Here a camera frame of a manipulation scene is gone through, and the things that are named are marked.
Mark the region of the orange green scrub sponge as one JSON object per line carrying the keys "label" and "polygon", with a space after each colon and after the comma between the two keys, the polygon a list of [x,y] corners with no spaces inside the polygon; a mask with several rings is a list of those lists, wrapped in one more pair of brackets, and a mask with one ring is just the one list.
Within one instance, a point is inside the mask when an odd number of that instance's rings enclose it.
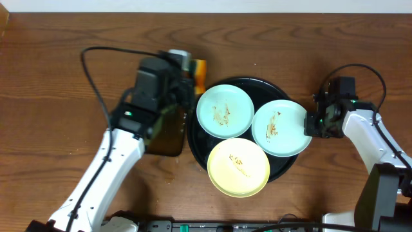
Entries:
{"label": "orange green scrub sponge", "polygon": [[207,61],[200,59],[193,59],[190,62],[189,69],[190,76],[194,79],[194,91],[196,95],[205,92],[205,78],[207,74]]}

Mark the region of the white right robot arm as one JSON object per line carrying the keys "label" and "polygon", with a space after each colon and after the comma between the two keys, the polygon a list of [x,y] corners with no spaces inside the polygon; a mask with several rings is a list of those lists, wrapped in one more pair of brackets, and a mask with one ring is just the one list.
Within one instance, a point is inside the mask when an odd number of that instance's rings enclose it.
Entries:
{"label": "white right robot arm", "polygon": [[314,101],[317,110],[306,115],[305,135],[349,138],[369,173],[355,209],[327,213],[323,224],[338,230],[411,231],[411,203],[397,202],[398,194],[411,197],[411,158],[385,128],[378,109],[352,93],[319,93]]}

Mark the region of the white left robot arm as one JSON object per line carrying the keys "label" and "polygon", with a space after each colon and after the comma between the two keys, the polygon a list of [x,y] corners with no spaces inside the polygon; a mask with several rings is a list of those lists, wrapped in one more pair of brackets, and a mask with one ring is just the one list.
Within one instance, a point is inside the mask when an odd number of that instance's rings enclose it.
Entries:
{"label": "white left robot arm", "polygon": [[184,50],[144,52],[136,83],[124,91],[113,111],[100,93],[108,127],[91,164],[63,205],[47,222],[33,220],[27,231],[138,231],[126,217],[105,215],[114,196],[171,111],[194,108],[193,59]]}

